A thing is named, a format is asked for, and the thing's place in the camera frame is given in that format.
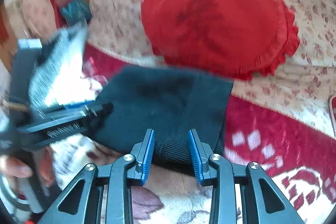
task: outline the silver bolt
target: silver bolt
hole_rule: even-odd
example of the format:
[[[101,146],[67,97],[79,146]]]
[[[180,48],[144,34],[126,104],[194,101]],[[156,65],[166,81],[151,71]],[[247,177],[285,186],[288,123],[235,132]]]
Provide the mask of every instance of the silver bolt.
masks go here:
[[[220,160],[220,159],[222,158],[222,156],[219,155],[219,154],[212,154],[212,155],[210,156],[210,158],[211,158],[212,160]]]
[[[252,168],[252,169],[258,169],[259,168],[259,164],[255,161],[253,162],[250,162],[249,163],[249,166]]]
[[[87,165],[85,165],[85,170],[92,171],[93,169],[95,169],[95,165],[94,164],[87,164]]]
[[[125,161],[131,161],[134,158],[134,156],[132,154],[126,154],[124,156],[124,160]]]

